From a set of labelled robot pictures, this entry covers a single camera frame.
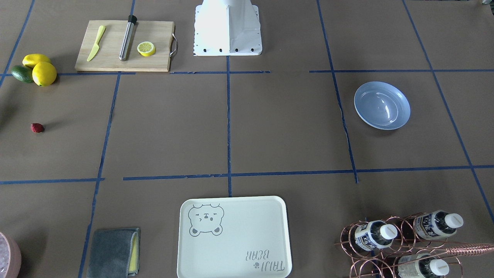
white tray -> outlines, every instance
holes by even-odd
[[[290,272],[287,208],[280,197],[190,199],[182,204],[179,278],[285,278]]]

silver metal tube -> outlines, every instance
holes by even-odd
[[[128,46],[130,44],[130,37],[134,30],[134,25],[137,22],[137,17],[133,15],[128,16],[127,29],[125,30],[125,36],[123,37],[122,48],[120,49],[119,59],[120,61],[126,61],[128,59]]]

bottle label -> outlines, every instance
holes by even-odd
[[[437,213],[438,211],[435,211],[433,213],[420,215],[415,218],[415,221],[413,222],[413,227],[417,232],[418,236],[420,236],[423,239],[434,240],[434,239],[446,238],[456,233],[456,231],[450,234],[444,233],[437,227],[436,221],[434,221]]]
[[[360,225],[355,230],[355,243],[365,251],[372,251],[389,247],[389,245],[380,245],[371,236],[371,226],[375,221]]]
[[[429,256],[429,254],[421,253],[410,256],[401,257],[398,260],[398,274],[401,278],[425,278],[424,275],[420,272],[420,268],[418,265],[418,261],[403,264],[412,260],[416,260],[425,256]]]

lemon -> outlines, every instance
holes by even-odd
[[[38,86],[48,86],[57,78],[57,70],[48,62],[39,62],[33,69],[33,80]]]
[[[137,51],[141,53],[142,56],[151,56],[156,52],[156,48],[152,42],[141,42],[137,46]]]
[[[15,79],[20,80],[24,83],[33,82],[33,70],[26,66],[13,66],[10,73],[13,77],[15,77]]]
[[[30,68],[34,68],[39,62],[51,63],[50,59],[43,54],[29,54],[22,60],[22,64]]]

gray towel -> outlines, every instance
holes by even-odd
[[[138,253],[139,228],[95,231],[92,238],[87,278],[127,278],[134,276],[139,267],[135,272],[129,273],[129,264],[135,236],[137,237]]]

